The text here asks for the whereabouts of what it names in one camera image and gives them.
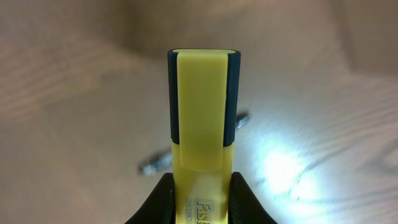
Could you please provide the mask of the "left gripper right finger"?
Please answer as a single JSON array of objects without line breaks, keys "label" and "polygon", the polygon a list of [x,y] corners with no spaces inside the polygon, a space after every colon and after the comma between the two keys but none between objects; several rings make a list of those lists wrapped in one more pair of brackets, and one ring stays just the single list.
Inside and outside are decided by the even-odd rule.
[{"label": "left gripper right finger", "polygon": [[277,224],[264,210],[239,172],[231,174],[228,224]]}]

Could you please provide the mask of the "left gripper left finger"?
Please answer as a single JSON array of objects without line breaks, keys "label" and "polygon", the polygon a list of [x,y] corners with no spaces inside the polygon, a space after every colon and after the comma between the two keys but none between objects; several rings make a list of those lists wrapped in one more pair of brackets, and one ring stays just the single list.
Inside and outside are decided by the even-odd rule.
[{"label": "left gripper left finger", "polygon": [[175,224],[175,183],[165,173],[139,210],[125,224]]}]

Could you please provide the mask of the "black pen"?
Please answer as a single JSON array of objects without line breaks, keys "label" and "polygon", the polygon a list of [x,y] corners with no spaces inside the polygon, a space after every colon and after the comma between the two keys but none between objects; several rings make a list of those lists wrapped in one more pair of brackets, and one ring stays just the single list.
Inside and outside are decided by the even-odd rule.
[{"label": "black pen", "polygon": [[[236,116],[236,127],[235,131],[239,130],[243,126],[250,122],[250,114],[247,111],[239,113]],[[137,167],[139,175],[149,176],[155,175],[156,173],[162,172],[172,167],[172,148],[169,147],[166,150],[159,151],[146,160],[143,160]]]}]

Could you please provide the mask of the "yellow highlighter marker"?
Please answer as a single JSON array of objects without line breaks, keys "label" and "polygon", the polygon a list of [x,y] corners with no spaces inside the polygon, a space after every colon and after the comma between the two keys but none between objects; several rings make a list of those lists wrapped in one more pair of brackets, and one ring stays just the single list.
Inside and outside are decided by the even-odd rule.
[{"label": "yellow highlighter marker", "polygon": [[176,223],[227,223],[241,54],[167,55]]}]

